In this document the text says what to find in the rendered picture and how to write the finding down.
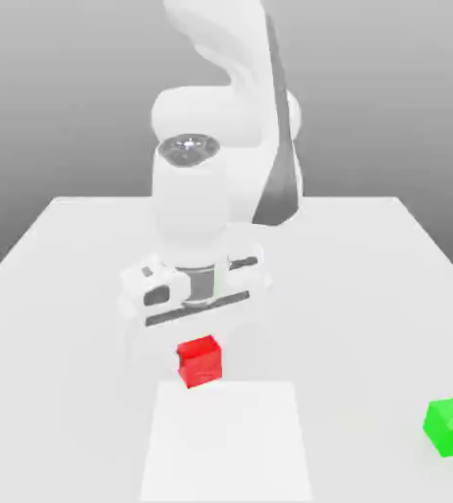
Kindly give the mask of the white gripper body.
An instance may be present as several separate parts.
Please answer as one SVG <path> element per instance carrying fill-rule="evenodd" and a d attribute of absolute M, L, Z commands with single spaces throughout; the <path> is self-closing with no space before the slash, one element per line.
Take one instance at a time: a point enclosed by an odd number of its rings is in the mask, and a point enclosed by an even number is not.
<path fill-rule="evenodd" d="M 187 304 L 170 299 L 168 289 L 128 298 L 130 343 L 182 343 L 211 335 L 225 342 L 257 318 L 258 295 L 249 290 Z"/>

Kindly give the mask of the small red cube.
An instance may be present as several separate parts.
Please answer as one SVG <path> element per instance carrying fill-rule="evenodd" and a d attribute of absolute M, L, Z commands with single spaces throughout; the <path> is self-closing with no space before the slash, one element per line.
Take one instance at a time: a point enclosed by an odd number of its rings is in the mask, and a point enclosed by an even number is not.
<path fill-rule="evenodd" d="M 222 377 L 222 350 L 212 335 L 178 345 L 179 374 L 188 388 Z"/>

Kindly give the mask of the small green cube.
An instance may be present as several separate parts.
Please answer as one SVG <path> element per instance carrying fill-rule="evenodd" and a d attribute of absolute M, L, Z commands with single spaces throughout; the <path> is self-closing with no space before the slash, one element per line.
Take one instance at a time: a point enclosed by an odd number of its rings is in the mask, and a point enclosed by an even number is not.
<path fill-rule="evenodd" d="M 423 430 L 441 457 L 453 457 L 453 398 L 428 403 Z"/>

